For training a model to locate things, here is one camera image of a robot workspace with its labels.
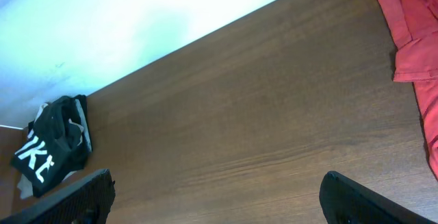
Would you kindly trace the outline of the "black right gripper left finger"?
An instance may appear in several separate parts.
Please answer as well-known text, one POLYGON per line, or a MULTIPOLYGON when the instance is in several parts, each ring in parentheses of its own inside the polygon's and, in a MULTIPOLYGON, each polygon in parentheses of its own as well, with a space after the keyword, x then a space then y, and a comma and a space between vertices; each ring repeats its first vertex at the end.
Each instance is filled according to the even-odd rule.
POLYGON ((114 184, 108 169, 97 170, 1 222, 105 224, 116 196, 114 184))

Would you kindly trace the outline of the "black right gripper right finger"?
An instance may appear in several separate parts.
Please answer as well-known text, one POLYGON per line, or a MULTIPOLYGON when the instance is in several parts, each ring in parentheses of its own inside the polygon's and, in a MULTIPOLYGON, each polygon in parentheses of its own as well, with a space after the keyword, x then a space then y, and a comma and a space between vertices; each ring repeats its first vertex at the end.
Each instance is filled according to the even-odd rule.
POLYGON ((432 222, 337 171, 329 171, 324 176, 319 201, 329 224, 432 222))

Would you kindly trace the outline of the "dark green Nike t-shirt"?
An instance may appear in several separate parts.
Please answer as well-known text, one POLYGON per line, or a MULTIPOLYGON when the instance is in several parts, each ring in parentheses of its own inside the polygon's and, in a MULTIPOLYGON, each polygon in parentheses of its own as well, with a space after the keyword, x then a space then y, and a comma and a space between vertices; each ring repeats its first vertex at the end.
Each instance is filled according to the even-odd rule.
POLYGON ((37 136, 14 152, 11 166, 21 173, 17 184, 20 198, 41 197, 67 177, 82 169, 76 168, 81 140, 59 139, 44 141, 37 136))

